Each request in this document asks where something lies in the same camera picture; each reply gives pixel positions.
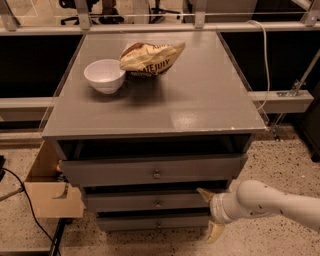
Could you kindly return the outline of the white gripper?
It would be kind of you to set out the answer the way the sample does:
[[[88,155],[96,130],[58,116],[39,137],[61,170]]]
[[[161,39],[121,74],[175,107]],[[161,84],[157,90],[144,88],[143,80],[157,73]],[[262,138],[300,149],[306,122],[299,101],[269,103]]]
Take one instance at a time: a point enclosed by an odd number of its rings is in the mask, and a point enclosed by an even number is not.
[[[229,224],[239,218],[239,206],[236,193],[221,193],[215,195],[212,191],[203,188],[197,188],[197,192],[206,203],[210,203],[211,215],[217,222],[208,222],[206,241],[208,243],[214,243],[222,235],[225,229],[224,224]]]

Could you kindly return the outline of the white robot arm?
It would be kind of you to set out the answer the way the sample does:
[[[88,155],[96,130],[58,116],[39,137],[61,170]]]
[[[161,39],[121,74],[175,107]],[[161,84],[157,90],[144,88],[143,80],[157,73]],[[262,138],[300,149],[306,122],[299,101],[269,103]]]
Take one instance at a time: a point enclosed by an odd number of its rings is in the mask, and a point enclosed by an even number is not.
[[[210,209],[208,243],[219,239],[226,224],[271,215],[281,215],[320,231],[319,198],[285,193],[257,180],[240,183],[234,192],[213,193],[204,188],[198,188],[197,192]]]

